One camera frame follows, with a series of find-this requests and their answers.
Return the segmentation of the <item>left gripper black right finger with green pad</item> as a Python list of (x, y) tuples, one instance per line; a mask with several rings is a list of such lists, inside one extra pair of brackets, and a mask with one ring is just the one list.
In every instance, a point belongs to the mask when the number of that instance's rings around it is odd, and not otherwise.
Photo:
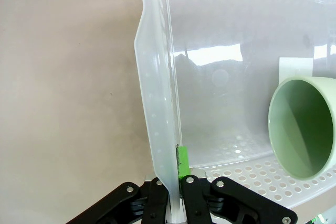
[(180, 195), (188, 223), (212, 223), (217, 216), (229, 223), (297, 223), (297, 214), (228, 177), (210, 182), (192, 174), (187, 148), (177, 146)]

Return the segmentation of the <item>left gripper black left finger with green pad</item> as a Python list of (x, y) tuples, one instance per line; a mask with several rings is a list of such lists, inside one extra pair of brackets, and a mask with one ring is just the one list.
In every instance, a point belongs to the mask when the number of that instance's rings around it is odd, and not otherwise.
[(125, 182), (69, 223), (166, 223), (169, 192), (156, 177), (141, 186)]

